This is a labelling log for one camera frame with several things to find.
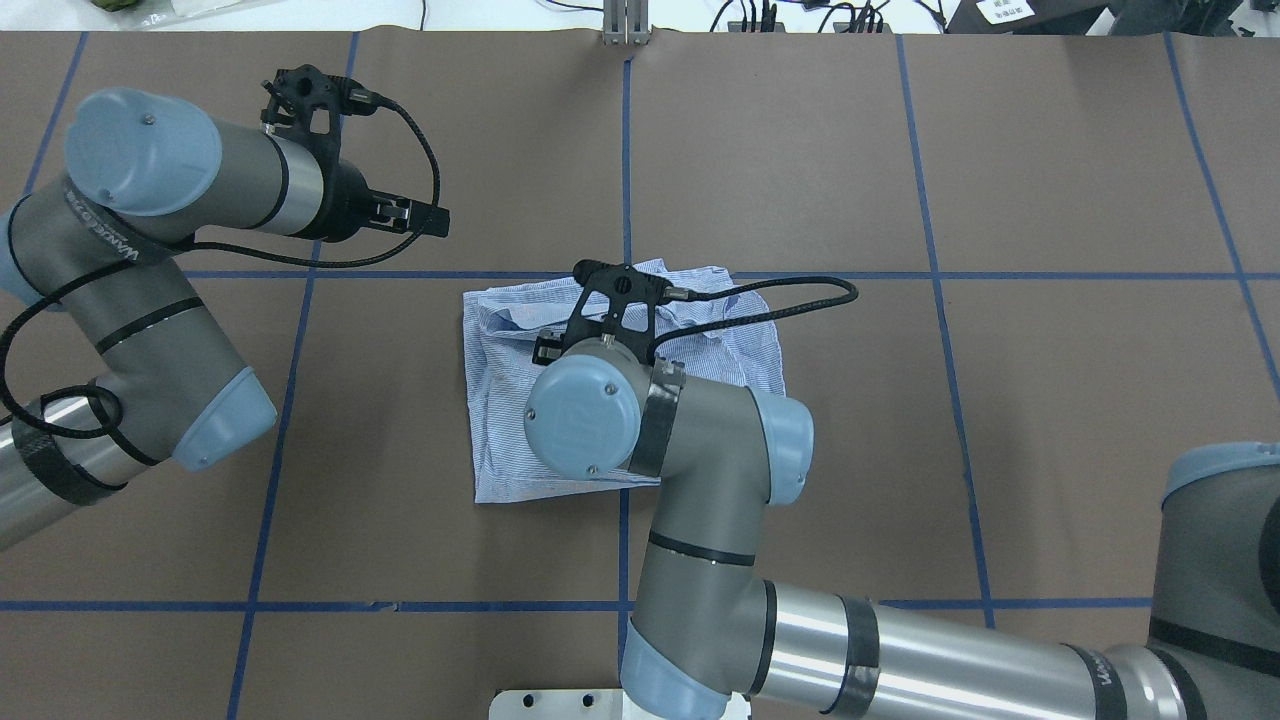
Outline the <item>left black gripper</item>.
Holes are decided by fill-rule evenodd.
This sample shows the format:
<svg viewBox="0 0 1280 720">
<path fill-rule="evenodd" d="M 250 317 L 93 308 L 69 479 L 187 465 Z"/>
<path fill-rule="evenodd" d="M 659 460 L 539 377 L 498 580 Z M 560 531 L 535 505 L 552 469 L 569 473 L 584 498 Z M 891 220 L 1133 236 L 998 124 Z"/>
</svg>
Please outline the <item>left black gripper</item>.
<svg viewBox="0 0 1280 720">
<path fill-rule="evenodd" d="M 445 238 L 451 233 L 451 211 L 402 196 L 375 196 L 356 165 L 335 160 L 325 178 L 325 195 L 317 213 L 317 238 L 342 242 L 366 227 L 396 234 Z"/>
</svg>

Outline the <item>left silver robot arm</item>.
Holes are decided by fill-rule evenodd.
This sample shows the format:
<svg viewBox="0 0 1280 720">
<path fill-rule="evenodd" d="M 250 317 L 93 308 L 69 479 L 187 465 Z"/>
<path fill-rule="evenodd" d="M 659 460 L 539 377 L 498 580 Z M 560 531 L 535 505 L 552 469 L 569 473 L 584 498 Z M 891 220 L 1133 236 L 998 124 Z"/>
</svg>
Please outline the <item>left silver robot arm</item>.
<svg viewBox="0 0 1280 720">
<path fill-rule="evenodd" d="M 18 332 L 64 311 L 105 373 L 22 402 L 3 387 L 3 547 L 101 503 L 166 460 L 210 468 L 276 421 L 255 370 L 178 266 L 219 251 L 292 266 L 291 258 L 201 242 L 207 227 L 337 243 L 362 229 L 401 247 L 444 237 L 442 173 L 424 132 L 397 101 L 315 67 L 279 70 L 255 129 L 179 97 L 104 88 L 76 109 L 65 168 L 3 215 L 3 288 L 24 310 Z M 425 151 L 431 197 L 371 190 L 340 155 L 340 118 L 397 114 Z"/>
</svg>

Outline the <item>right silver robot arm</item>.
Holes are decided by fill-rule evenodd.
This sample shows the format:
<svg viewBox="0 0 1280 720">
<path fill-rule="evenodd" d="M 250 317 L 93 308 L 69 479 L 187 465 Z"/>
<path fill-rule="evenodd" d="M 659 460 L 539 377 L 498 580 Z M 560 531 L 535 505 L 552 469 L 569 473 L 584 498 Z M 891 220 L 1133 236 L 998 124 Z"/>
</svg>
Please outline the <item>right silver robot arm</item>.
<svg viewBox="0 0 1280 720">
<path fill-rule="evenodd" d="M 584 346 L 550 363 L 525 409 L 532 451 L 586 478 L 623 469 L 660 483 L 620 679 L 663 719 L 713 719 L 732 694 L 833 719 L 1275 719 L 1277 446 L 1211 445 L 1166 482 L 1119 466 L 1069 488 L 1044 460 L 1000 460 L 978 486 L 995 533 L 997 591 L 1117 578 L 1135 559 L 1153 582 L 1143 644 L 1089 650 L 947 623 L 861 596 L 780 579 L 785 550 L 819 568 L 954 574 L 959 489 L 801 492 L 820 432 L 794 398 Z"/>
</svg>

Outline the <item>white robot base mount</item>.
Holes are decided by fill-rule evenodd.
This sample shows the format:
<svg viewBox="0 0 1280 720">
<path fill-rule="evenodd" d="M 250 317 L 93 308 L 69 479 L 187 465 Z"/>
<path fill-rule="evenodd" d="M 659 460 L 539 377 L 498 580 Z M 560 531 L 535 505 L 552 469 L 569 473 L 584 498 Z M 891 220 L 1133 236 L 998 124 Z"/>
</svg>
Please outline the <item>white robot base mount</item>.
<svg viewBox="0 0 1280 720">
<path fill-rule="evenodd" d="M 512 689 L 492 700 L 489 719 L 659 719 L 622 689 Z"/>
</svg>

